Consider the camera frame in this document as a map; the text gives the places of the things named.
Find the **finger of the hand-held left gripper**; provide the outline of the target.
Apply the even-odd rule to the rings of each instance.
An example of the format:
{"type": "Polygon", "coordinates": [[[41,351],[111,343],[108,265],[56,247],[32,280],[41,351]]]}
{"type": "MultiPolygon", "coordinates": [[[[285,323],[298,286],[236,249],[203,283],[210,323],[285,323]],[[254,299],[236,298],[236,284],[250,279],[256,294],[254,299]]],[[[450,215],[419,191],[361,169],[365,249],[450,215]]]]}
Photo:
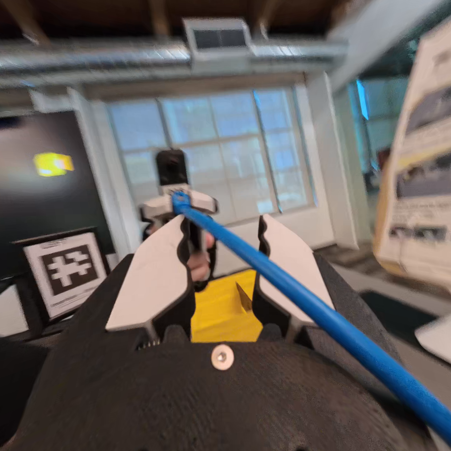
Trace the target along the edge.
{"type": "Polygon", "coordinates": [[[191,207],[197,211],[205,214],[217,214],[219,211],[217,200],[207,194],[190,191],[189,198],[191,207]]]}
{"type": "Polygon", "coordinates": [[[141,221],[170,221],[174,217],[172,197],[157,197],[141,204],[141,221]]]}

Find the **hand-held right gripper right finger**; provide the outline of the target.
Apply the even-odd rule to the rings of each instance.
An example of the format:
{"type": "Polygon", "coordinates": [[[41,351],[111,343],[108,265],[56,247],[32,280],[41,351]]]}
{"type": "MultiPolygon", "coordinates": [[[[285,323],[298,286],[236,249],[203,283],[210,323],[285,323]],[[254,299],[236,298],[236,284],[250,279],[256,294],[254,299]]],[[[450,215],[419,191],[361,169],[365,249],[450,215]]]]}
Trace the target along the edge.
{"type": "MultiPolygon", "coordinates": [[[[274,217],[264,214],[258,226],[259,250],[281,269],[335,309],[311,248],[274,217]]],[[[315,322],[263,276],[256,274],[253,313],[262,325],[276,324],[286,341],[296,341],[315,322]]]]}

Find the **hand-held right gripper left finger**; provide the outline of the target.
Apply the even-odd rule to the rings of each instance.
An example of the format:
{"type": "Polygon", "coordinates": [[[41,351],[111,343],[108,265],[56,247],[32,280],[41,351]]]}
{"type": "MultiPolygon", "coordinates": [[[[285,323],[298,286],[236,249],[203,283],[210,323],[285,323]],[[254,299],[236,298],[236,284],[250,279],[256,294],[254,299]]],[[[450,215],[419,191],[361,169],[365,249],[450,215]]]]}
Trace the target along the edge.
{"type": "Polygon", "coordinates": [[[108,332],[144,328],[162,339],[180,326],[191,339],[195,290],[189,260],[189,224],[179,215],[147,238],[132,257],[111,310],[108,332]]]}

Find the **person's left hand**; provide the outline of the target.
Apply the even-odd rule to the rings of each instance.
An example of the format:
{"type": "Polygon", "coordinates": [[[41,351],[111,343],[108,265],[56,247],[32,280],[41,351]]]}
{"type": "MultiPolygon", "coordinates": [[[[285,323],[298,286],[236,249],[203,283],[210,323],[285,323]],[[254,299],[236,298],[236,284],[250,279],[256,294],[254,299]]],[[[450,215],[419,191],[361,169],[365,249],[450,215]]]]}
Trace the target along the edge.
{"type": "Polygon", "coordinates": [[[208,232],[202,233],[202,239],[205,249],[195,251],[187,262],[194,283],[207,281],[213,272],[212,260],[216,252],[216,241],[208,232]]]}

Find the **large paned window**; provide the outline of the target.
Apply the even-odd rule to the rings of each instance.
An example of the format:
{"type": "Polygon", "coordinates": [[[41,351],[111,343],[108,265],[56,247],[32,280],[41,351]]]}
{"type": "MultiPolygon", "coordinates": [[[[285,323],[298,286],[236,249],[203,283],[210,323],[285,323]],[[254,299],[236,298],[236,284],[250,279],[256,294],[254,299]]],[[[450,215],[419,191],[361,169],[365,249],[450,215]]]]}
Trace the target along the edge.
{"type": "Polygon", "coordinates": [[[237,224],[316,202],[293,87],[148,98],[107,106],[133,203],[158,195],[156,154],[181,149],[192,188],[237,224]]]}

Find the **yellow plastic bin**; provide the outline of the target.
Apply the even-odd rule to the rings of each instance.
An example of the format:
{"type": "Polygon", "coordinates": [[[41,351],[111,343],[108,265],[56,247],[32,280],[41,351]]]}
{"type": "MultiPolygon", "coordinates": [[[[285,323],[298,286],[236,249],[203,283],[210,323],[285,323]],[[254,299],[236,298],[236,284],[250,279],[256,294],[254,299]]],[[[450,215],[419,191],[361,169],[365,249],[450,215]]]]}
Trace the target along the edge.
{"type": "Polygon", "coordinates": [[[247,269],[209,282],[196,293],[191,341],[255,342],[262,324],[252,311],[256,272],[247,269]]]}

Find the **black and white marker board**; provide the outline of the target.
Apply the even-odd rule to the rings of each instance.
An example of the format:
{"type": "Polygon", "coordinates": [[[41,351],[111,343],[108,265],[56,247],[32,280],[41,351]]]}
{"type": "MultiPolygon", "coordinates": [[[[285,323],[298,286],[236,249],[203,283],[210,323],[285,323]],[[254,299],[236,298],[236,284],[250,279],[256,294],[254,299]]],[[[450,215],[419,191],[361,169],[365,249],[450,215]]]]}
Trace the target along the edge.
{"type": "Polygon", "coordinates": [[[46,325],[74,314],[110,274],[94,226],[12,244],[21,251],[32,299],[46,325]]]}

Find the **black monitor screen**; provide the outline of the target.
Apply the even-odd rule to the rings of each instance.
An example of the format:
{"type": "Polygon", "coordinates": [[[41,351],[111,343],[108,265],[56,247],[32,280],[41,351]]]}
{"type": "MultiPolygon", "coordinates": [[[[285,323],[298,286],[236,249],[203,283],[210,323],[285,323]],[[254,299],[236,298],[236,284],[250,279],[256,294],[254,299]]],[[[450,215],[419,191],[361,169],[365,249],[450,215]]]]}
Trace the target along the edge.
{"type": "Polygon", "coordinates": [[[101,249],[115,254],[75,113],[1,119],[0,276],[24,273],[18,240],[96,227],[101,249]],[[35,157],[70,157],[73,171],[38,174],[35,157]]]}

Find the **black floor mat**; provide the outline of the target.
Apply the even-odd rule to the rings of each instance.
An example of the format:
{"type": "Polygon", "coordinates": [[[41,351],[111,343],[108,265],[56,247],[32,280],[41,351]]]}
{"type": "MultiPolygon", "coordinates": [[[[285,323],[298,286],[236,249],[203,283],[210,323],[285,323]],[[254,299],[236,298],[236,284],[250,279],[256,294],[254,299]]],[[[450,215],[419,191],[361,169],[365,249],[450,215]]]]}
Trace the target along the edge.
{"type": "Polygon", "coordinates": [[[436,320],[436,315],[406,305],[379,292],[366,290],[359,294],[391,335],[417,349],[422,348],[415,331],[436,320]]]}

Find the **white air vent box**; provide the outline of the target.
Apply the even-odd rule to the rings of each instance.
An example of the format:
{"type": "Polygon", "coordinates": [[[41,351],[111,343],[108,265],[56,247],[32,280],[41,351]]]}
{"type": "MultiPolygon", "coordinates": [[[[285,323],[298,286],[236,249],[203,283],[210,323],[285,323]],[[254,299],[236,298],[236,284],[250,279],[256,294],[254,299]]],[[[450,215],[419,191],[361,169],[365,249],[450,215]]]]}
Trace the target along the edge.
{"type": "Polygon", "coordinates": [[[240,74],[251,69],[252,40],[242,18],[183,18],[196,74],[240,74]]]}

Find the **printed instruction poster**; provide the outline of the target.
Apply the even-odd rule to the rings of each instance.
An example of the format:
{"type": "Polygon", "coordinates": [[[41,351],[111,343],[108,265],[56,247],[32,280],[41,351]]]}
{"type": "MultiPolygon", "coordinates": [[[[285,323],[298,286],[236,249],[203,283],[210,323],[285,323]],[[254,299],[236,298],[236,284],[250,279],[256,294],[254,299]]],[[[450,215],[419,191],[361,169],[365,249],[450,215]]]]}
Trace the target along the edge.
{"type": "Polygon", "coordinates": [[[373,253],[391,274],[450,291],[450,19],[419,43],[383,167],[373,253]]]}

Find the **white flat object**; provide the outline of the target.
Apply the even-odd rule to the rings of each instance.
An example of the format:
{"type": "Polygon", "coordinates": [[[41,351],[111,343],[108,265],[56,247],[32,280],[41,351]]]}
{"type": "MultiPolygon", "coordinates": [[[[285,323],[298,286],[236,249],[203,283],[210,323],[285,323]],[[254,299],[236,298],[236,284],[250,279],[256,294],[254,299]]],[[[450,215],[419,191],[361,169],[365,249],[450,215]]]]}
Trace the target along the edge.
{"type": "Polygon", "coordinates": [[[441,360],[451,363],[451,315],[437,318],[417,328],[420,346],[441,360]]]}

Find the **round silver air duct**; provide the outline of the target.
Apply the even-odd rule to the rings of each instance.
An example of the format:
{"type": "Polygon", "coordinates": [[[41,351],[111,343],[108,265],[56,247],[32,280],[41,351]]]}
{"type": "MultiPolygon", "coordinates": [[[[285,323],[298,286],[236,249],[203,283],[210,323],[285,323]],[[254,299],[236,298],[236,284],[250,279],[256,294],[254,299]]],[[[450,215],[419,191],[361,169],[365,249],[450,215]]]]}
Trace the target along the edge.
{"type": "Polygon", "coordinates": [[[196,50],[179,39],[62,39],[50,47],[1,42],[1,90],[143,80],[316,72],[339,66],[349,44],[264,39],[243,48],[196,50]]]}

